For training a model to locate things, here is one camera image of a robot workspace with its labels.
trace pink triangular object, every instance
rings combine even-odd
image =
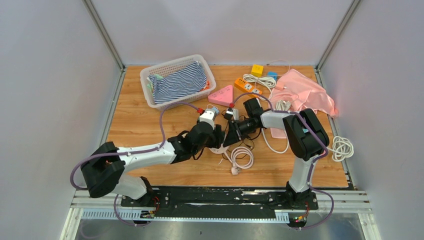
[[[233,85],[228,85],[207,96],[207,100],[213,104],[229,107],[233,102]]]

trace blue object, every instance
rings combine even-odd
[[[277,76],[278,76],[278,74],[277,74],[276,72],[269,71],[269,72],[268,72],[268,76],[269,76],[269,77],[273,77],[273,78],[277,81]]]
[[[220,110],[216,106],[212,107],[211,109],[215,111],[216,115],[220,113]]]

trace wooden surface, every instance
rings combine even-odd
[[[140,83],[140,71],[143,68],[145,66],[130,66],[126,71],[108,135],[108,140],[113,141],[118,147],[144,146],[162,141],[159,129],[160,112],[147,105]],[[294,66],[293,68],[316,81],[314,69],[311,66]],[[250,73],[251,66],[211,65],[210,69],[217,84],[213,91],[215,92],[227,85],[232,85],[234,80],[242,77],[243,74]],[[286,66],[265,66],[264,73],[273,71],[282,75],[287,70]],[[265,87],[259,85],[258,88],[265,96],[269,95]],[[241,93],[234,88],[234,97]],[[240,115],[246,115],[243,102],[247,99],[249,97],[244,96],[236,103],[235,107],[240,110]],[[205,109],[209,102],[207,98],[204,98],[192,104]],[[265,102],[262,102],[262,106],[264,109],[268,108]],[[226,108],[219,105],[217,107],[220,111]],[[318,112],[317,115],[332,141],[333,133],[327,115],[322,112]],[[193,108],[185,105],[167,110],[163,116],[166,138],[176,136],[183,130],[190,130],[196,124],[198,116],[199,114]],[[221,124],[223,128],[227,124],[221,116],[216,118],[215,123]],[[274,149],[284,150],[285,139],[272,138],[269,129],[265,130],[265,134]],[[285,186],[292,175],[294,166],[295,156],[292,151],[289,149],[284,154],[274,153],[266,146],[262,136],[255,139],[254,144],[253,166],[243,169],[236,176],[231,174],[231,164],[228,160],[218,164],[221,161],[221,155],[213,154],[208,149],[205,149],[199,160],[190,159],[172,165],[154,165],[131,171],[129,174],[147,177],[152,185],[157,186]],[[312,184],[317,187],[347,187],[342,164],[333,162],[330,156],[331,154],[318,161]],[[245,164],[246,161],[247,159],[240,159],[237,162]]]

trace laundry basket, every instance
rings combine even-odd
[[[180,98],[172,100],[172,101],[156,104],[153,101],[152,92],[147,87],[147,85],[149,83],[149,81],[147,80],[147,77],[150,76],[150,75],[154,75],[154,74],[159,74],[162,77],[166,77],[170,74],[173,74],[173,73],[187,67],[188,65],[190,65],[194,62],[200,62],[202,64],[203,69],[204,69],[204,73],[205,73],[206,78],[207,78],[207,81],[209,81],[209,89],[206,89],[206,90],[203,90],[203,91],[200,91],[200,92],[188,95],[188,96],[180,97]],[[172,61],[167,61],[167,62],[158,64],[158,65],[147,67],[147,68],[141,70],[140,81],[141,81],[141,87],[143,88],[144,97],[147,101],[148,106],[151,107],[151,108],[157,109],[159,111],[162,111],[168,105],[173,104],[175,102],[181,101],[181,102],[190,103],[190,102],[193,102],[193,101],[196,101],[196,100],[199,100],[199,99],[206,98],[217,87],[217,84],[215,82],[214,76],[212,75],[211,69],[209,68],[205,59],[199,54],[186,56],[186,57],[178,58],[178,59],[175,59],[175,60],[172,60]]]

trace striped shirt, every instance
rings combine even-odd
[[[163,104],[175,99],[192,95],[203,90],[207,84],[205,70],[200,62],[193,62],[162,79],[148,76],[152,84],[155,104]]]

